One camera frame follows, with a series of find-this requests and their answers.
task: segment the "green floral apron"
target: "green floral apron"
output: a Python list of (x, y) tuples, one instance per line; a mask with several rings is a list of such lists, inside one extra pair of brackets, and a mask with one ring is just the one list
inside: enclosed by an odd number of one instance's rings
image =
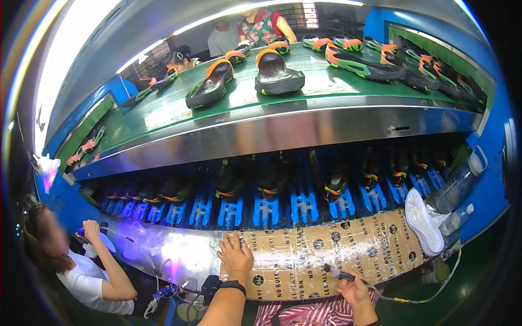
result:
[(272, 27), (272, 14), (274, 12), (268, 8), (260, 21), (248, 22), (246, 17), (241, 20), (240, 27), (246, 38), (254, 42), (256, 47), (268, 46), (279, 36), (274, 33)]

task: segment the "green conveyor belt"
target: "green conveyor belt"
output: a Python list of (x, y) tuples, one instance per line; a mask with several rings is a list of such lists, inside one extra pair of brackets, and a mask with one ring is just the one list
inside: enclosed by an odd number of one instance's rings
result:
[[(423, 93), (400, 81), (372, 82), (347, 70), (331, 67), (325, 60), (324, 52), (312, 51), (300, 43), (292, 44), (291, 52), (284, 55), (284, 58), (287, 67), (304, 72), (306, 83), (303, 89), (279, 96), (257, 94), (254, 90), (254, 78), (257, 75), (255, 59), (260, 50), (262, 49), (252, 50), (247, 61), (234, 65), (235, 74), (227, 84), (227, 93), (214, 105), (190, 110), (185, 104), (185, 96), (189, 90), (206, 76), (205, 70), (213, 62), (210, 61), (182, 71), (173, 85), (149, 94), (136, 106), (118, 108), (108, 117), (105, 136), (94, 153), (85, 155), (82, 161), (166, 127), (255, 105), (340, 95), (404, 96), (455, 102), (438, 91)], [(379, 62), (379, 52), (367, 47), (354, 55), (367, 61)]]

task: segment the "cardboard sheet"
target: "cardboard sheet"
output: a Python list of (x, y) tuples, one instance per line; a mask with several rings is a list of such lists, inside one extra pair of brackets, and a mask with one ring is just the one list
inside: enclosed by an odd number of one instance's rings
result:
[[(254, 254), (246, 297), (302, 300), (337, 295), (324, 264), (359, 273), (372, 284), (426, 262), (419, 240), (396, 210), (333, 225), (242, 232)], [(221, 264), (220, 278), (227, 279)]]

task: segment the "brown hair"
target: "brown hair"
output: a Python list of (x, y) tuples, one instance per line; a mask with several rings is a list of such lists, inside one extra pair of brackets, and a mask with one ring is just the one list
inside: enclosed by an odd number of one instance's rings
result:
[(39, 202), (29, 209), (28, 216), (22, 224), (24, 246), (29, 258), (43, 268), (44, 272), (63, 273), (70, 270), (70, 259), (66, 256), (51, 257), (43, 251), (40, 244), (48, 236), (47, 226), (42, 223), (46, 209), (48, 208)]

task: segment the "black watch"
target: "black watch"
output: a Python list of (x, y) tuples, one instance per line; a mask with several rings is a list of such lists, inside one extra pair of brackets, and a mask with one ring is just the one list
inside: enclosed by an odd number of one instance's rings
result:
[(223, 282), (223, 283), (221, 283), (221, 286), (219, 288), (227, 288), (227, 287), (233, 287), (233, 288), (240, 290), (241, 292), (243, 292), (243, 294), (245, 295), (245, 298), (246, 298), (246, 290), (241, 284), (239, 284), (238, 280)]

